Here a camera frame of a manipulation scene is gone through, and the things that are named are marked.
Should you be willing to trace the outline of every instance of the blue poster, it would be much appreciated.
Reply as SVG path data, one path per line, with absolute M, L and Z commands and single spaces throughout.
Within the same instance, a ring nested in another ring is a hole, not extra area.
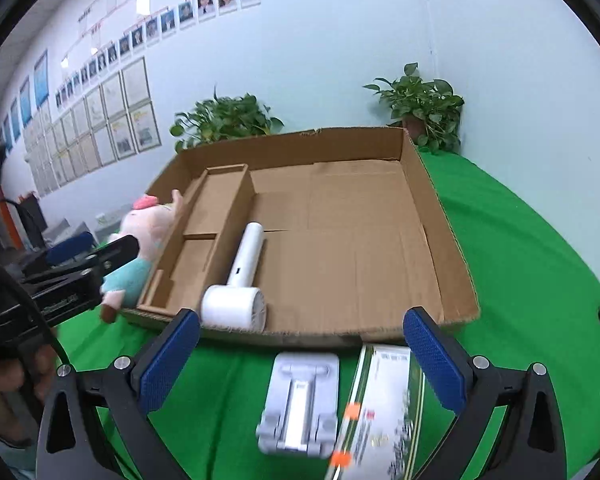
M 36 108 L 40 110 L 42 103 L 49 97 L 49 82 L 47 78 L 46 50 L 33 67 L 33 91 L 36 95 Z
M 9 114 L 4 118 L 2 123 L 2 130 L 4 132 L 4 145 L 7 147 L 7 153 L 9 153 L 13 147 L 11 143 L 11 128 L 9 126 Z
M 22 126 L 26 127 L 31 120 L 31 93 L 29 92 L 29 76 L 20 87 L 20 113 Z
M 13 129 L 13 143 L 18 142 L 20 138 L 20 118 L 18 116 L 18 100 L 14 99 L 11 103 L 11 128 Z

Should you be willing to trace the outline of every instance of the cardboard compartment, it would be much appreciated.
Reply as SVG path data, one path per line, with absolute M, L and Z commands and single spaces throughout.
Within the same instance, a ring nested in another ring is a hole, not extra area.
M 185 207 L 133 322 L 160 326 L 225 283 L 249 221 L 264 226 L 254 279 L 263 334 L 204 336 L 276 346 L 400 339 L 422 305 L 441 324 L 478 306 L 464 259 L 411 141 L 398 128 L 328 128 L 201 146 L 178 155 L 147 193 L 189 171 Z

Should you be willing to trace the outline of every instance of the silver screw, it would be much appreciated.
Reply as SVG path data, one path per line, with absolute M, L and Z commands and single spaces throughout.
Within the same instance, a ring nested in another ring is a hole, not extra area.
M 58 377 L 65 377 L 71 373 L 71 365 L 60 365 L 57 370 Z
M 131 364 L 131 359 L 129 359 L 126 355 L 123 355 L 122 357 L 119 357 L 115 361 L 113 361 L 113 365 L 118 370 L 124 370 L 130 364 Z
M 480 370 L 484 370 L 485 368 L 489 368 L 489 360 L 486 357 L 477 355 L 474 357 L 474 366 Z
M 546 373 L 546 367 L 542 363 L 534 363 L 533 370 L 538 375 L 544 375 Z

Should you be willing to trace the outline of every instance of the blue gripper pad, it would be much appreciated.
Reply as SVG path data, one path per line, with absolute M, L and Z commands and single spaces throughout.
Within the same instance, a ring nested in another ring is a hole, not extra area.
M 144 413 L 159 410 L 200 339 L 198 314 L 187 308 L 136 357 L 131 386 Z
M 469 355 L 440 331 L 422 307 L 407 311 L 402 330 L 440 404 L 459 415 L 473 386 Z

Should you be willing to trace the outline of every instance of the plush toy foot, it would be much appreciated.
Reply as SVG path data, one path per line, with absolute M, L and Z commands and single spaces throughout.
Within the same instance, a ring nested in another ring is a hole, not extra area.
M 105 323 L 113 323 L 118 316 L 118 311 L 122 307 L 122 300 L 125 297 L 124 290 L 114 290 L 106 292 L 102 298 L 100 307 L 100 319 Z

